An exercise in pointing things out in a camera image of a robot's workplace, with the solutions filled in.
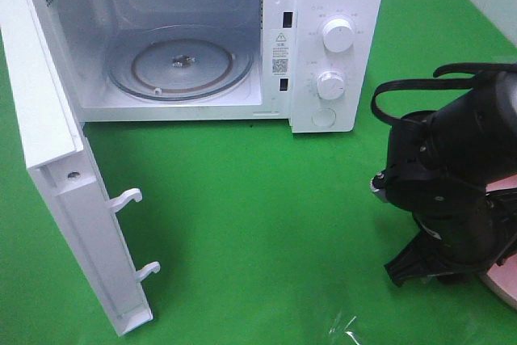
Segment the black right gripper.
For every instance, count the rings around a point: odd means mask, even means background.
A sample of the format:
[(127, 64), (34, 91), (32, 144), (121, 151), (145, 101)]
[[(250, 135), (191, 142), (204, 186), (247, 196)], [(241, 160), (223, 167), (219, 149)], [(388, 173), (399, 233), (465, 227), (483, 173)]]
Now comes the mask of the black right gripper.
[(427, 234), (417, 234), (385, 270), (401, 287), (407, 280), (479, 272), (502, 266), (516, 253), (516, 190), (491, 191), (470, 207), (439, 215), (414, 212)]

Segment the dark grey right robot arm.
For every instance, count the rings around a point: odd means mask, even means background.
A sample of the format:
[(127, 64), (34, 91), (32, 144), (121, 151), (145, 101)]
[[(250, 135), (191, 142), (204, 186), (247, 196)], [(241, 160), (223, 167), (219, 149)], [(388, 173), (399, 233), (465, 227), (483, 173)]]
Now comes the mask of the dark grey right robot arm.
[(402, 80), (391, 90), (461, 89), (437, 111), (415, 111), (389, 124), (385, 168), (373, 192), (411, 212), (417, 236), (386, 265), (395, 284), (428, 276), (488, 271), (516, 252), (516, 192), (488, 185), (516, 172), (516, 70), (467, 69), (465, 78)]

